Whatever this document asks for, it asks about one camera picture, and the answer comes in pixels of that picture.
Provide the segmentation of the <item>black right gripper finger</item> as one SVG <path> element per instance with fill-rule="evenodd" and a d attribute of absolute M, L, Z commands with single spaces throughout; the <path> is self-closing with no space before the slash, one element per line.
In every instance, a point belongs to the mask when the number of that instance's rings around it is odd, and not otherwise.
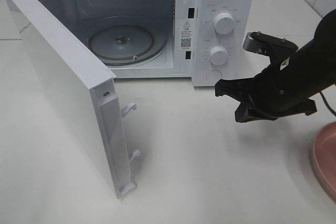
<path fill-rule="evenodd" d="M 240 102 L 235 111 L 235 121 L 247 123 L 252 121 L 275 121 L 276 117 L 269 114 L 254 102 L 255 84 L 253 78 L 224 80 L 220 79 L 215 85 L 215 96 L 227 95 Z"/>
<path fill-rule="evenodd" d="M 265 56 L 286 56 L 296 52 L 299 47 L 287 39 L 254 31 L 247 33 L 243 49 Z"/>

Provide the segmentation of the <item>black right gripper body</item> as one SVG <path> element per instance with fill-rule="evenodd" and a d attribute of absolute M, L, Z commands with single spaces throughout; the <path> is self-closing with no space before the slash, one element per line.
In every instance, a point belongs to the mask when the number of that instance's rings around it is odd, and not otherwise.
<path fill-rule="evenodd" d="M 309 87 L 299 78 L 303 72 L 291 70 L 293 53 L 271 55 L 270 65 L 251 81 L 251 113 L 259 119 L 277 119 L 317 111 L 309 97 Z"/>

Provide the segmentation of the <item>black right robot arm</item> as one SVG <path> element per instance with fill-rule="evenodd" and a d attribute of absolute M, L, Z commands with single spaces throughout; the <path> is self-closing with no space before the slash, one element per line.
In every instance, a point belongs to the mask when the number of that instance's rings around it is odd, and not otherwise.
<path fill-rule="evenodd" d="M 252 78 L 219 80 L 215 95 L 237 101 L 235 120 L 271 120 L 317 108 L 311 96 L 335 84 L 335 11 L 319 22 L 314 37 L 303 47 L 283 39 L 249 32 L 243 49 L 269 57 L 270 64 Z"/>

